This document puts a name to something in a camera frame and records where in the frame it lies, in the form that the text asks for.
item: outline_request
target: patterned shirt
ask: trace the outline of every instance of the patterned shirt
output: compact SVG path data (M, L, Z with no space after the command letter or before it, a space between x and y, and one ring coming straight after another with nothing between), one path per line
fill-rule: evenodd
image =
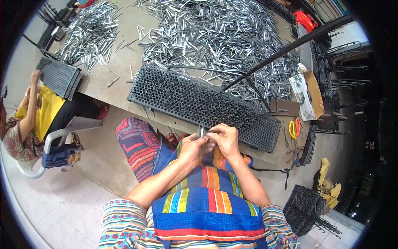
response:
M14 159L18 161L31 161L41 156L43 145L32 129L24 141L21 139L20 120L15 117L14 112L6 120L6 131L2 137L3 144Z
M261 208L265 236L269 249L300 249L297 236L286 222L280 207L268 205ZM100 249L164 248L156 239L152 208L145 209L129 200L112 200L103 209ZM173 249L183 248L228 248L254 249L256 243L214 243L211 241L172 241Z

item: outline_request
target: red sandal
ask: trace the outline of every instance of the red sandal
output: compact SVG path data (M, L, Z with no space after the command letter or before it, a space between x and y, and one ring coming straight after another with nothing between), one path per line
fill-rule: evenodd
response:
M103 106L99 108L99 115L97 119L104 118L108 114L108 111L109 111L109 105L105 103Z

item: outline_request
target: white plastic chair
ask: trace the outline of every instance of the white plastic chair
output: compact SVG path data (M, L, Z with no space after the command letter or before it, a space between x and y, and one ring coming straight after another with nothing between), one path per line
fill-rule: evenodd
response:
M69 123L68 127L66 127L65 129L59 129L57 131L51 132L47 136L46 141L44 143L43 151L45 153L49 153L52 141L58 137L61 137L61 140L58 144L58 146L61 146L65 144L65 141L70 133L99 128L101 126L103 126L103 122L101 120L74 117L72 121ZM29 179L38 179L44 174L46 170L42 165L40 165L40 169L38 171L33 170L33 166L36 164L38 160L39 159L37 158L32 161L17 161L17 160L15 161L17 163L19 170L25 177Z

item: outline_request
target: hand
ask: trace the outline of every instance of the hand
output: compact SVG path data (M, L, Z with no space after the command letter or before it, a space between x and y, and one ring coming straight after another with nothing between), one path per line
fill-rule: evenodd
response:
M212 127L206 135L211 141L217 143L221 153L225 157L239 154L238 130L226 124L219 124Z
M36 87L39 82L39 77L41 75L40 70L35 70L30 76L30 85L31 87Z
M215 143L208 143L208 141L208 137L198 139L196 133L184 138L178 160L187 164L191 170L194 169L198 165L200 157L216 147Z
M26 92L25 92L25 97L29 98L30 95L30 86L27 87Z

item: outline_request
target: concrete table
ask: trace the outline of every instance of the concrete table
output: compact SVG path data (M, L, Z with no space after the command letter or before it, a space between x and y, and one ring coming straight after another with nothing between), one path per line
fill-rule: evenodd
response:
M143 107L127 100L127 96L130 92L132 84L125 83L126 81L131 81L130 65L133 69L133 75L142 66L141 56L143 48L138 46L138 43L140 41L136 41L130 45L130 47L137 52L134 52L127 47L123 49L118 49L117 52L114 52L114 50L116 46L122 42L122 40L125 39L125 42L122 44L123 46L139 37L137 24L144 27L145 32L148 32L151 28L158 28L159 22L156 18L149 15L145 8L142 9L137 7L129 7L125 9L125 6L128 6L130 4L131 1L129 0L117 1L117 6L119 8L123 7L123 9L119 11L119 13L123 13L123 15L117 18L118 20L120 20L120 22L118 22L120 24L118 27L118 30L120 30L120 32L113 43L113 51L110 61L107 66L101 66L99 63L97 63L92 68L89 75L87 75L86 69L82 69L84 76L82 78L83 81L78 91L110 105L140 115L144 117L143 120L146 120L146 114ZM277 21L277 27L280 31L279 36L288 42L292 42L293 38L291 37L290 24L277 14L274 14L274 17ZM146 41L150 41L148 37L143 39L141 42ZM50 48L50 52L54 53L55 51L59 50L62 43L63 41L54 42ZM108 69L120 74L120 79L109 88L107 87L107 85L115 80L118 76L114 73L109 72ZM146 112L150 120L167 125L182 132L196 132L197 126L194 124L168 116L158 111L152 113L151 111L146 109ZM284 120L288 141L290 142L288 126L289 122L292 120L292 117L277 116L277 118L281 121ZM309 122L301 122L301 124L301 134L297 139L297 142L299 146L304 146L308 135ZM276 147L274 149L274 152L271 154L261 150L252 149L250 146L243 143L239 144L239 148L242 153L251 155L256 159L278 165L281 168L290 168L291 163L287 164L286 160L291 157L291 153L286 153L285 138L282 131L279 133Z

